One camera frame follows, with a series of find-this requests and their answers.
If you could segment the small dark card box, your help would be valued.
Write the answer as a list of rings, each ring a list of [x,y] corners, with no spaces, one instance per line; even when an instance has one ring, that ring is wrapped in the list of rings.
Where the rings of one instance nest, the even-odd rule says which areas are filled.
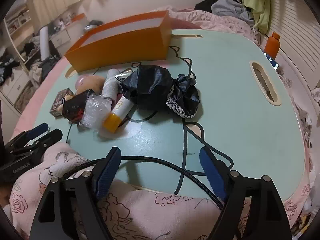
[[[55,118],[61,117],[64,103],[73,97],[74,93],[69,88],[59,91],[49,113]]]

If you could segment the clear bubble wrap piece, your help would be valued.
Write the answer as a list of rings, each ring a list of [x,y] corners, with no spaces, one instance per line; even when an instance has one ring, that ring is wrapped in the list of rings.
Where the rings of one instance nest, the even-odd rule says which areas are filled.
[[[102,95],[90,95],[86,101],[85,111],[80,125],[89,129],[99,130],[109,115],[112,100]]]

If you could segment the lip balm tube yellow cap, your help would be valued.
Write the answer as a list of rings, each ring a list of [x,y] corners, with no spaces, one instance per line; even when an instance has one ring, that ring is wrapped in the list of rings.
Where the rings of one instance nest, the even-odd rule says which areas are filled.
[[[133,102],[131,102],[125,96],[122,96],[116,103],[110,114],[107,116],[106,120],[103,123],[103,127],[107,131],[114,133],[121,122],[124,120],[124,118],[127,116],[127,114],[131,111],[133,106]]]

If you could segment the pink heart jelly toy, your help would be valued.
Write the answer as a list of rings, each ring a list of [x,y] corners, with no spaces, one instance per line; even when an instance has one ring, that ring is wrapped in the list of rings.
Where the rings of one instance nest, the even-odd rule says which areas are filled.
[[[77,79],[77,81],[76,81],[76,83],[75,83],[75,89],[76,89],[76,90],[78,90],[78,89],[80,88],[80,86],[82,85],[82,83],[83,83],[83,81],[84,81],[84,79],[85,79],[86,77],[87,77],[86,75],[82,75],[82,76],[80,76],[80,77]]]

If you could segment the brown burger plush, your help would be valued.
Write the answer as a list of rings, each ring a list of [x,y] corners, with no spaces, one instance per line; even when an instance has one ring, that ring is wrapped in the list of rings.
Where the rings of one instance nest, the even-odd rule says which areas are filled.
[[[100,94],[104,86],[105,78],[96,75],[86,76],[87,77],[84,79],[80,88],[76,90],[76,95],[81,94],[88,89],[92,89],[96,94]]]

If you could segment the grey glitter paper roll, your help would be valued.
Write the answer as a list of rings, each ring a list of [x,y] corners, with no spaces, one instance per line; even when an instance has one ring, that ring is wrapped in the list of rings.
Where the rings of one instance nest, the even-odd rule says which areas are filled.
[[[101,92],[103,98],[109,98],[116,101],[118,95],[118,80],[115,78],[120,73],[117,69],[110,69],[107,72],[106,80]]]

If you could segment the black lace bonnet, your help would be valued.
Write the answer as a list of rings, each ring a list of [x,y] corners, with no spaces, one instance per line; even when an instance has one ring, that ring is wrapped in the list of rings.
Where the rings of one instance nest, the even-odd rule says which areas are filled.
[[[168,107],[182,118],[193,118],[200,105],[196,80],[185,74],[172,78],[161,66],[139,66],[120,82],[123,96],[138,106],[151,110]]]

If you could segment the silver foil cone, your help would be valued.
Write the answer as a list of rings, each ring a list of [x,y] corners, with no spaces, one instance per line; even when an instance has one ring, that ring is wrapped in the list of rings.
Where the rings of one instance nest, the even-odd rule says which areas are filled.
[[[125,79],[127,79],[131,74],[133,73],[133,70],[131,68],[127,68],[124,71],[120,72],[119,74],[115,75],[115,79],[119,82],[123,82]]]

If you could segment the white paper roll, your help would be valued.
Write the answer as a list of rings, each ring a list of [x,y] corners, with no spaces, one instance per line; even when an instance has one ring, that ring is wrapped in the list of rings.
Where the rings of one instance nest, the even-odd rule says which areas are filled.
[[[40,30],[40,54],[41,61],[50,56],[48,27],[44,26]]]

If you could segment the grey clothes heap on bed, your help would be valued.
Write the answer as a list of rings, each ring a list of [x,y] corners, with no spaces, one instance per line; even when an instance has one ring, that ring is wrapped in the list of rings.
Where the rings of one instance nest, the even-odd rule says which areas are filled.
[[[94,29],[94,28],[97,28],[99,26],[103,25],[103,22],[102,21],[99,21],[99,20],[91,20],[88,25],[86,25],[84,27],[84,33],[87,33],[89,32],[90,30]]]

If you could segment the orange cardboard box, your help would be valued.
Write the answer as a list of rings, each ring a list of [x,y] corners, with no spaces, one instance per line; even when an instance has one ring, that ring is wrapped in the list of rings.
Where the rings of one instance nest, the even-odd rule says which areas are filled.
[[[169,12],[153,11],[90,30],[72,45],[65,57],[77,72],[130,62],[164,60],[170,40]]]

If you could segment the blue smartphone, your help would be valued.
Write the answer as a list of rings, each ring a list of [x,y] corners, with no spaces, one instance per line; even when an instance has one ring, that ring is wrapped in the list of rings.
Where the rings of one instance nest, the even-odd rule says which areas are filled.
[[[263,54],[266,56],[268,59],[269,63],[272,65],[274,70],[277,70],[279,68],[279,64],[272,58],[270,55],[268,55],[265,51],[263,51]]]

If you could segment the orange water bottle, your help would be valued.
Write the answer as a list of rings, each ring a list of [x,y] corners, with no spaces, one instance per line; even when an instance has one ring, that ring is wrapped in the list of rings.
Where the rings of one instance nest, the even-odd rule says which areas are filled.
[[[270,37],[268,37],[264,52],[268,54],[272,59],[276,59],[278,51],[280,49],[280,35],[273,32]]]

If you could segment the pink floral blanket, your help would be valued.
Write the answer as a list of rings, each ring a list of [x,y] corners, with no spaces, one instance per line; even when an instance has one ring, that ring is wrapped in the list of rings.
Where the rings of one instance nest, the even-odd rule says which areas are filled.
[[[168,11],[172,29],[203,29],[221,31],[244,36],[259,45],[257,32],[248,23],[232,16],[216,16],[203,10],[178,10],[171,6],[160,7],[153,11]]]

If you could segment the black clothing on bed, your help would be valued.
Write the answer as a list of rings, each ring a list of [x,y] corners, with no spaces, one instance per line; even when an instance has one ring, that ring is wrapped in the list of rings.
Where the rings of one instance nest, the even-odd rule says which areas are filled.
[[[200,3],[197,3],[194,7],[194,10],[202,10],[212,13],[212,5],[218,0],[204,0]]]

